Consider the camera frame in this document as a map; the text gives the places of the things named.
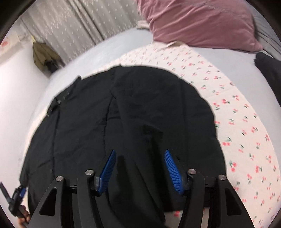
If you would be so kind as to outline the person's left hand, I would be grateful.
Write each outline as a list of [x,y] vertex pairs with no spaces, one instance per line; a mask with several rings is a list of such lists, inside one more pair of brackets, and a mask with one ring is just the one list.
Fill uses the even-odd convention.
[[30,216],[29,212],[26,210],[22,214],[23,214],[23,217],[18,218],[18,225],[20,228],[26,228],[28,226],[28,223],[31,220],[31,216]]

